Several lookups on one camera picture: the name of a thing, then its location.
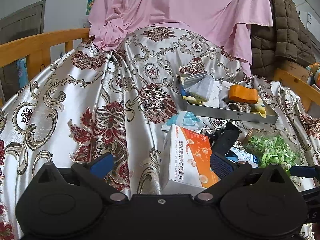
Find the black patterned sock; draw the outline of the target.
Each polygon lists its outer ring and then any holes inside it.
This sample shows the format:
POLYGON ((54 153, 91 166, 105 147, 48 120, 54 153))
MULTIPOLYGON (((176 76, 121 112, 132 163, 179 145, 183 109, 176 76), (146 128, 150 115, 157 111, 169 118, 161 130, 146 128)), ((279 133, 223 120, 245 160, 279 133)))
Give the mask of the black patterned sock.
POLYGON ((223 129, 212 133, 206 132, 209 144, 213 153, 225 155, 236 143, 240 130, 230 122, 227 122, 223 129))

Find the light blue packet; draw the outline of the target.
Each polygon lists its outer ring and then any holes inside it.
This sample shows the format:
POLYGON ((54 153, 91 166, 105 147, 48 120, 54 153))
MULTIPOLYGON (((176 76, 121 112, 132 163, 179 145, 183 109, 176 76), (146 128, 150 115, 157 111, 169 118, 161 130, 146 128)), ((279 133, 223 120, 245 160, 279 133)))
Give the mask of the light blue packet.
POLYGON ((191 131, 205 128, 206 124, 196 117, 192 112, 181 111, 172 116, 162 125, 162 131, 168 132, 172 125, 177 125, 191 131))

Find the grey beige drawstring pouch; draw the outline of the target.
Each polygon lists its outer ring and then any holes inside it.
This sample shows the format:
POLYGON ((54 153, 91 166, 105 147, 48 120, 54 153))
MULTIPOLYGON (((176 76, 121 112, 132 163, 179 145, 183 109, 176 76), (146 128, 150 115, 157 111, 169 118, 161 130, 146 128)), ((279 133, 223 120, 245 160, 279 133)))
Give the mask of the grey beige drawstring pouch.
POLYGON ((227 103, 225 109, 234 110, 234 111, 241 111, 249 113, 251 112, 251 106, 250 104, 246 102, 229 102, 227 103))

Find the grey cloth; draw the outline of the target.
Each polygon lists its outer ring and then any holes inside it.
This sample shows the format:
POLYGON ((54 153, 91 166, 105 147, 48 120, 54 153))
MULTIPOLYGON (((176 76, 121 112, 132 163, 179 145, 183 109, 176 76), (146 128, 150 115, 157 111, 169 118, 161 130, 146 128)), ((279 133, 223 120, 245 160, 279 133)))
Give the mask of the grey cloth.
POLYGON ((190 76, 184 81, 184 90, 190 95, 208 101, 213 91, 215 78, 211 74, 203 77, 190 76))

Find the striped pastel towel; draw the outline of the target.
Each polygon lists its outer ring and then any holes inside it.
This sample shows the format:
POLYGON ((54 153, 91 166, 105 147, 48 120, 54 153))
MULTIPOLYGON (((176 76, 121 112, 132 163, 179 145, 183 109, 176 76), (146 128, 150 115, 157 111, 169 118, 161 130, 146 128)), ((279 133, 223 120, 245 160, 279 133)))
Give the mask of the striped pastel towel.
POLYGON ((253 107, 262 118, 266 118, 266 108, 261 98, 258 98, 257 102, 253 104, 253 107))

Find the white cloth with blue print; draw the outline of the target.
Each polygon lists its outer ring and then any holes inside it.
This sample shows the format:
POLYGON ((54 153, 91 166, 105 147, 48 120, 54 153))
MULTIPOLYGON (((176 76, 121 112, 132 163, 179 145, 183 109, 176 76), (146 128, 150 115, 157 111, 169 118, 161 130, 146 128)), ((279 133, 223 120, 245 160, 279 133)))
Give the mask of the white cloth with blue print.
POLYGON ((214 108, 226 108, 227 103, 225 100, 228 100, 229 90, 232 85, 233 83, 227 81, 215 81, 210 100, 208 101, 210 106, 214 108))

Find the white blue small box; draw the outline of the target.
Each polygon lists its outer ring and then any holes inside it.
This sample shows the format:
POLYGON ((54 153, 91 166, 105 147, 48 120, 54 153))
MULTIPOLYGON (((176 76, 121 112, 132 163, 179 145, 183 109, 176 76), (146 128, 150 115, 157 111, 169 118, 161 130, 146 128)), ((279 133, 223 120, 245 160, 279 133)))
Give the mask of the white blue small box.
POLYGON ((235 163, 246 162, 251 164, 253 168, 258 167, 258 159, 255 155, 246 152, 243 148, 232 147, 227 153, 226 158, 235 163))

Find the floral satin bedspread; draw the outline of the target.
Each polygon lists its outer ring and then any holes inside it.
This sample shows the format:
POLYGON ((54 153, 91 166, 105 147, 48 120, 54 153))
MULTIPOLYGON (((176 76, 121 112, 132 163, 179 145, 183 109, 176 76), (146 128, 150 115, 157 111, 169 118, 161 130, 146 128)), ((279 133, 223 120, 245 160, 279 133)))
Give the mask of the floral satin bedspread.
POLYGON ((236 121, 250 129, 283 131, 304 149, 303 163, 319 164, 319 119, 287 87, 244 78, 240 62, 191 31, 141 28, 113 52, 92 41, 44 69, 1 108, 1 239, 19 239, 15 206, 46 162, 70 167, 112 153, 104 182, 130 196, 160 194, 162 125, 184 109, 177 75, 208 72, 258 90, 277 113, 274 125, 236 121))

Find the grey tray with cartoon picture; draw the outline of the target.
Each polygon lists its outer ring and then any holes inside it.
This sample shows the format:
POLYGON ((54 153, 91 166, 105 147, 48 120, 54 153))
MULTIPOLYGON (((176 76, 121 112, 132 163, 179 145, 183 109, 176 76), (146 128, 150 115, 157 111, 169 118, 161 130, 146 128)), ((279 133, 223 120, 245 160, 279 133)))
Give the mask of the grey tray with cartoon picture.
MULTIPOLYGON (((190 76, 195 77, 203 77, 206 74, 211 74, 214 77, 213 73, 203 72, 198 74, 185 74, 181 73, 177 76, 180 84, 180 91, 183 101, 185 102, 185 110, 188 112, 192 112, 195 116, 205 116, 209 118, 219 118, 219 119, 230 119, 230 120, 241 120, 241 121, 250 121, 250 122, 260 122, 264 124, 275 124, 278 115, 277 113, 271 109, 269 105, 264 103, 266 108, 266 118, 262 118, 257 111, 253 107, 253 103, 248 103, 251 106, 251 112, 241 112, 241 111, 234 111, 225 108, 214 108, 210 106, 208 101, 204 101, 201 98, 196 96, 190 95, 186 92, 183 88, 184 81, 190 76)), ((234 102, 232 100, 225 100, 226 103, 234 102)))

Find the colourful patterned cloth bundle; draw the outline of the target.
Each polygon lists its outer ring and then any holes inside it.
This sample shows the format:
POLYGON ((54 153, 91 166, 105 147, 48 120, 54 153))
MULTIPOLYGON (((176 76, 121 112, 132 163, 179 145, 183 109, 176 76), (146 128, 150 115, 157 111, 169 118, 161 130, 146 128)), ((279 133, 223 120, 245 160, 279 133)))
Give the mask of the colourful patterned cloth bundle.
POLYGON ((307 84, 320 88, 320 63, 311 64, 306 69, 310 72, 307 84))

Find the cardboard box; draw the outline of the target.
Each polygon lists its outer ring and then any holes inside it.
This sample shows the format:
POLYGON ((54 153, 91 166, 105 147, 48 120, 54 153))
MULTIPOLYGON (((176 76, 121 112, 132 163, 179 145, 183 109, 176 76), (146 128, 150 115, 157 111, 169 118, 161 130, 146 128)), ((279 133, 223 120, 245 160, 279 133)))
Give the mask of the cardboard box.
POLYGON ((306 83, 308 82, 308 79, 312 75, 312 72, 310 72, 306 68, 302 67, 301 65, 295 62, 288 61, 288 60, 281 61, 278 67, 284 71, 287 71, 291 75, 295 76, 296 78, 299 78, 300 80, 306 83))

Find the brown quilted jacket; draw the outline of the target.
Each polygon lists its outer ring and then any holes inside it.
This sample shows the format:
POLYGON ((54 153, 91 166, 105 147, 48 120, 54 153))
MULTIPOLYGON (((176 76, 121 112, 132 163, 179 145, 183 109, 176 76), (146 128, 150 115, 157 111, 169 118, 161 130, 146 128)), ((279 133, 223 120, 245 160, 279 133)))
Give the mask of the brown quilted jacket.
POLYGON ((278 63, 288 60, 302 67, 316 62, 310 32, 301 22, 292 0, 269 0, 273 25, 251 26, 251 73, 271 77, 278 63))

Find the pink draped sheet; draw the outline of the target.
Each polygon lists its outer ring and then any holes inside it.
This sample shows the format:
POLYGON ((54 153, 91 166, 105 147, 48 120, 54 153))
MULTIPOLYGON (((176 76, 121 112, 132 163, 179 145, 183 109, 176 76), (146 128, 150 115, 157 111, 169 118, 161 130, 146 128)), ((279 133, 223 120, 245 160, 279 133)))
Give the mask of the pink draped sheet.
POLYGON ((104 51, 148 26, 195 32, 240 60, 251 74, 251 27, 273 24, 269 0, 94 0, 89 34, 104 51))

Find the grey door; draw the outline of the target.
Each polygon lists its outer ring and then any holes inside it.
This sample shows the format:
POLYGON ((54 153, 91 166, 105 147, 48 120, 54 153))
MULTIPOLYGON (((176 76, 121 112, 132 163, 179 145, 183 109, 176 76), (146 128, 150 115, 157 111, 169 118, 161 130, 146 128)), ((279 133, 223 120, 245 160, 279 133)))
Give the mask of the grey door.
MULTIPOLYGON (((46 0, 28 5, 1 19, 1 44, 43 33, 46 0)), ((16 62, 1 68, 1 99, 8 101, 20 90, 16 62)))

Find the white wall air conditioner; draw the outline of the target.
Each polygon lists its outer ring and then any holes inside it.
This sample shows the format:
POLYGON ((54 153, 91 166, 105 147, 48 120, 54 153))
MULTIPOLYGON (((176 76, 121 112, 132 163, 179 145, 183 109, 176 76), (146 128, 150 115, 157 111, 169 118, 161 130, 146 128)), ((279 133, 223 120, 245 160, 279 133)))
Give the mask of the white wall air conditioner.
POLYGON ((313 15, 306 11, 299 12, 299 18, 304 24, 306 30, 311 34, 311 40, 319 47, 319 22, 313 17, 313 15))

